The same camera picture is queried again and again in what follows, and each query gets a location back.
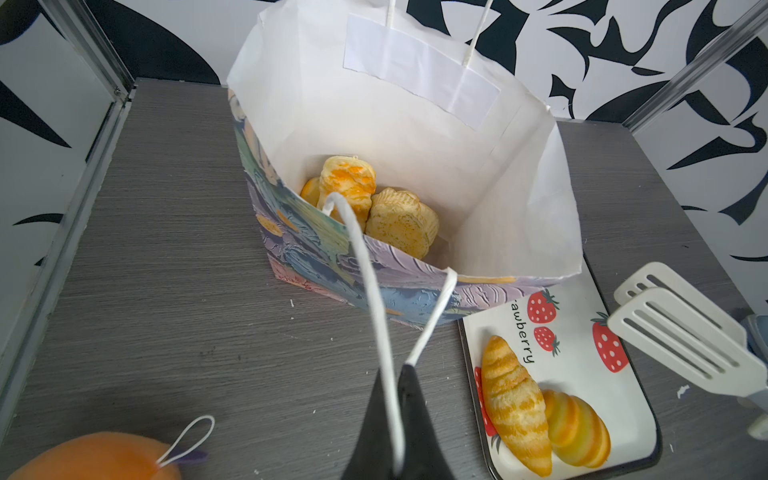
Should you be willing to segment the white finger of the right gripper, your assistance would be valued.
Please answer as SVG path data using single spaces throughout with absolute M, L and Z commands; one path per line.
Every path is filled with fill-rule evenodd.
M 608 327 L 698 387 L 767 409 L 766 364 L 671 291 L 642 291 L 609 317 Z
M 747 331 L 741 324 L 664 263 L 647 263 L 623 281 L 613 297 L 619 305 L 624 305 L 649 288 L 669 290 L 736 343 L 747 345 Z

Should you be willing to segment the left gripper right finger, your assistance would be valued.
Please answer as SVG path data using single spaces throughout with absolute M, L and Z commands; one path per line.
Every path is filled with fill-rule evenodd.
M 405 459 L 399 479 L 454 479 L 435 434 L 414 366 L 403 366 L 398 395 L 405 434 Z

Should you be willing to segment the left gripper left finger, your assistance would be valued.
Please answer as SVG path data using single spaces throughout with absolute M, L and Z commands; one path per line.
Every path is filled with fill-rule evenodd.
M 381 374 L 377 373 L 356 446 L 341 479 L 395 478 Z

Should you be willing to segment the fake croissant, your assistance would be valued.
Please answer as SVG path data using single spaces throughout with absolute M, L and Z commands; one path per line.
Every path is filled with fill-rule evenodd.
M 548 436 L 554 454 L 575 467 L 598 468 L 608 459 L 611 438 L 608 429 L 584 400 L 554 390 L 544 390 Z
M 320 197 L 319 180 L 319 177 L 309 179 L 300 192 L 301 198 L 313 207 L 317 206 Z
M 543 393 L 500 336 L 491 336 L 485 347 L 481 388 L 487 415 L 504 445 L 528 470 L 549 476 L 552 446 Z

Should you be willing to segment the round fake pastry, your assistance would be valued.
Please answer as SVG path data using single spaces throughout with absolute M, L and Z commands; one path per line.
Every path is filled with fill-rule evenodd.
M 387 187 L 372 196 L 365 234 L 423 259 L 440 228 L 436 212 L 408 190 Z

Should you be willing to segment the fake twisted bread roll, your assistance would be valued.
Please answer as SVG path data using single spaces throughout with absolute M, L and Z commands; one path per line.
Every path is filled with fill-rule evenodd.
M 316 206 L 322 209 L 331 193 L 341 194 L 356 215 L 358 224 L 365 231 L 376 192 L 376 172 L 373 167 L 357 157 L 333 156 L 322 168 L 318 181 L 319 198 Z

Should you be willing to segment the floral paper gift bag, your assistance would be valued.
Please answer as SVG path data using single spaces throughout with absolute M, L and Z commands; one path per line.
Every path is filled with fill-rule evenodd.
M 437 325 L 578 275 L 581 231 L 549 106 L 473 45 L 393 2 L 280 1 L 227 79 L 241 162 L 275 275 L 370 312 L 393 472 L 398 381 Z M 362 231 L 347 200 L 301 198 L 333 156 L 408 190 L 440 228 L 423 259 Z

